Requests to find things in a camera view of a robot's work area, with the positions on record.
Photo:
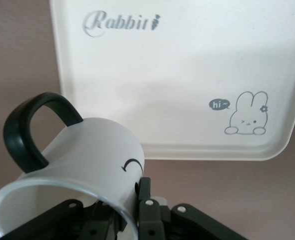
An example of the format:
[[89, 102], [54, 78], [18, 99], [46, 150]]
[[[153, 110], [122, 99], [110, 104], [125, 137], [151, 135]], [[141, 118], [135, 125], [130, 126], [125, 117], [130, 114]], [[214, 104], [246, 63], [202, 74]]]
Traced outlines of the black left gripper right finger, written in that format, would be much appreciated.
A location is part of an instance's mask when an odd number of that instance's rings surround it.
[[245, 237], [187, 203], [173, 208], [151, 197], [151, 179], [138, 185], [140, 240], [244, 240]]

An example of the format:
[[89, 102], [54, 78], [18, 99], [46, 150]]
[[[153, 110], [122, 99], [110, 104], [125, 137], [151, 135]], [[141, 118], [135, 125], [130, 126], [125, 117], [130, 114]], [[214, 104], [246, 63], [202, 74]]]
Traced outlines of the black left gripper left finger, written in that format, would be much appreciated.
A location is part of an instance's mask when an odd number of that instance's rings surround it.
[[3, 240], [116, 240], [123, 218], [98, 200], [84, 207], [68, 199], [2, 237]]

